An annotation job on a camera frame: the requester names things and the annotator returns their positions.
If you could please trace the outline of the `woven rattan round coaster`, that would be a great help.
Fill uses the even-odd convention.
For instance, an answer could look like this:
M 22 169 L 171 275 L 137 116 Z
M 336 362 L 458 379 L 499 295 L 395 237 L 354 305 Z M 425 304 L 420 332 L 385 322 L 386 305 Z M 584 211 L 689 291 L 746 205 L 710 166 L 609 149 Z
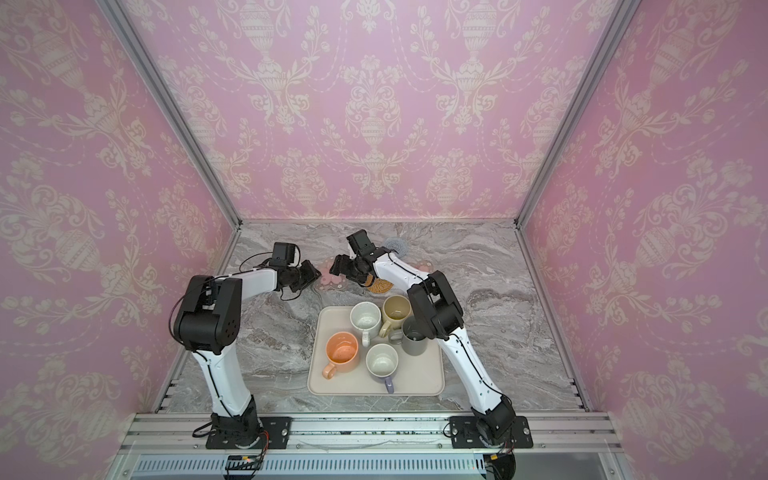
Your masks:
M 370 275 L 365 287 L 374 294 L 384 294 L 393 288 L 393 284 L 389 281 Z

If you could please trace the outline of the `pink flower silicone coaster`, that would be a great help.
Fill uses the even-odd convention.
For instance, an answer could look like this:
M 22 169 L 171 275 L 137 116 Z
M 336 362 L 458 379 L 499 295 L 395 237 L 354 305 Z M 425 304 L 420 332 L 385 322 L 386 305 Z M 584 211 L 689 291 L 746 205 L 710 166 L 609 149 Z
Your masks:
M 318 280 L 318 288 L 321 290 L 340 289 L 344 286 L 344 279 L 330 273 L 328 268 L 320 269 L 321 277 Z

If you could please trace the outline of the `blue round woven coaster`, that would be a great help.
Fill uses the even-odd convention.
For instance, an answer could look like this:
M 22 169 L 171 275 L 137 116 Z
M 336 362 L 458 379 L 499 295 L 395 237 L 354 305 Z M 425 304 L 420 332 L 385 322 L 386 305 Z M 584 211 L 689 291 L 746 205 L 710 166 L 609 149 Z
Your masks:
M 401 257 L 405 256 L 409 250 L 407 242 L 401 238 L 388 238 L 383 246 Z

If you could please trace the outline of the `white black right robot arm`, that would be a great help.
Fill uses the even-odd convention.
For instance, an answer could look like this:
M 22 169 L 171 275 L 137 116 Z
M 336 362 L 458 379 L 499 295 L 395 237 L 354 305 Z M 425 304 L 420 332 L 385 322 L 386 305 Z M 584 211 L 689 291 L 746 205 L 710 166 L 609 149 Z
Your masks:
M 471 344 L 463 307 L 442 272 L 419 270 L 384 249 L 354 258 L 340 254 L 330 273 L 361 286 L 381 279 L 404 291 L 416 330 L 439 344 L 459 375 L 481 438 L 492 446 L 508 441 L 517 418 L 512 401 L 493 382 Z

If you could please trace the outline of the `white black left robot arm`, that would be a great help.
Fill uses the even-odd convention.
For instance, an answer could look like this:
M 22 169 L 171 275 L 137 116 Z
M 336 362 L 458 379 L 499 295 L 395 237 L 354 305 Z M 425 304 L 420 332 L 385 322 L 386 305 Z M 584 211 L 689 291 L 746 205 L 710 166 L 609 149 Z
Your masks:
M 244 301 L 288 289 L 299 295 L 321 277 L 308 260 L 265 263 L 230 275 L 196 275 L 175 307 L 172 338 L 197 361 L 212 401 L 208 449 L 266 450 L 270 432 L 259 418 L 237 357 Z

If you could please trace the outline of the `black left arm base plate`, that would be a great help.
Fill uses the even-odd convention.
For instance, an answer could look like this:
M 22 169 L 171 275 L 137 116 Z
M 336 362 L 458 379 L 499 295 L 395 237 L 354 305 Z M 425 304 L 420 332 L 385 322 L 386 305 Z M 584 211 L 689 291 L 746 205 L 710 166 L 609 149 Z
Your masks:
M 261 426 L 255 433 L 240 433 L 214 429 L 206 440 L 208 450 L 256 449 L 284 450 L 290 438 L 290 416 L 261 417 Z

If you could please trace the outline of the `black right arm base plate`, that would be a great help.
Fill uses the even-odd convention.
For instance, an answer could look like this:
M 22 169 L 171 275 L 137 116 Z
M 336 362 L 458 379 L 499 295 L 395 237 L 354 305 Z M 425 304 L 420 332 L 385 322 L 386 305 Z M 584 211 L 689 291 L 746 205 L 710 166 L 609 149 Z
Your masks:
M 528 419 L 518 416 L 511 426 L 496 438 L 485 438 L 472 415 L 450 416 L 443 434 L 451 440 L 454 449 L 532 449 L 534 442 Z

